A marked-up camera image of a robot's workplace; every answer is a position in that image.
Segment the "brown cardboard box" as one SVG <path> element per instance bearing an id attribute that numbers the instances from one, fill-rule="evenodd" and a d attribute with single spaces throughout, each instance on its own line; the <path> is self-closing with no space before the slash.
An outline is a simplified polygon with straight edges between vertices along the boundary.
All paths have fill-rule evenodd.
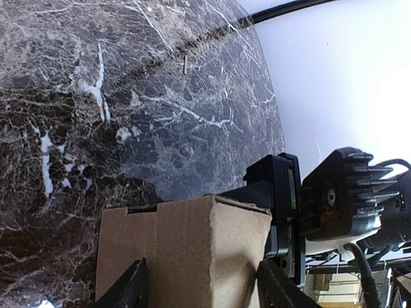
<path id="1" fill-rule="evenodd" d="M 149 272 L 150 307 L 258 307 L 258 264 L 269 211 L 220 196 L 103 211 L 96 267 L 100 298 L 136 260 Z"/>

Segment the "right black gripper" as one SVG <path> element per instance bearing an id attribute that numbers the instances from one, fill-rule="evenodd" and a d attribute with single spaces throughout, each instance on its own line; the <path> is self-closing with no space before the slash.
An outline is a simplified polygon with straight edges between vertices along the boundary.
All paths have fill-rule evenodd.
<path id="1" fill-rule="evenodd" d="M 305 284 L 305 240 L 300 235 L 301 177 L 295 155 L 267 155 L 247 168 L 247 184 L 221 196 L 268 209 L 272 215 L 265 257 L 273 259 L 297 287 Z"/>

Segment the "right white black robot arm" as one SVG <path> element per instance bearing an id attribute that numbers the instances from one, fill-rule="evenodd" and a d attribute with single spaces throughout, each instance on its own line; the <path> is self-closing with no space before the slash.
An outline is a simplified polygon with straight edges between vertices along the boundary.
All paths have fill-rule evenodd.
<path id="1" fill-rule="evenodd" d="M 372 165 L 372 159 L 357 148 L 339 148 L 302 178 L 295 155 L 267 155 L 247 168 L 244 187 L 223 196 L 270 211 L 265 257 L 301 287 L 308 256 L 346 243 L 368 246 L 383 215 L 408 203 L 409 173 L 392 176 L 397 160 Z"/>

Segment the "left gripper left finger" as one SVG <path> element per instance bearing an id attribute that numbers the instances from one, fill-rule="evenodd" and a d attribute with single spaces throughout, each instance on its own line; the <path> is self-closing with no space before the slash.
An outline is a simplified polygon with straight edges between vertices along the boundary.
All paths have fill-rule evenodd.
<path id="1" fill-rule="evenodd" d="M 92 308 L 147 308 L 148 266 L 146 258 L 134 261 Z"/>

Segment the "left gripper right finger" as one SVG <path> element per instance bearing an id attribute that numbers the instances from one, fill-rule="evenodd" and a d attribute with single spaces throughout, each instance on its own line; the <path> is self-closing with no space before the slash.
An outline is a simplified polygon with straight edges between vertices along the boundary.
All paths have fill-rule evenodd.
<path id="1" fill-rule="evenodd" d="M 259 263 L 257 283 L 260 307 L 320 307 L 304 294 L 272 259 L 264 259 Z"/>

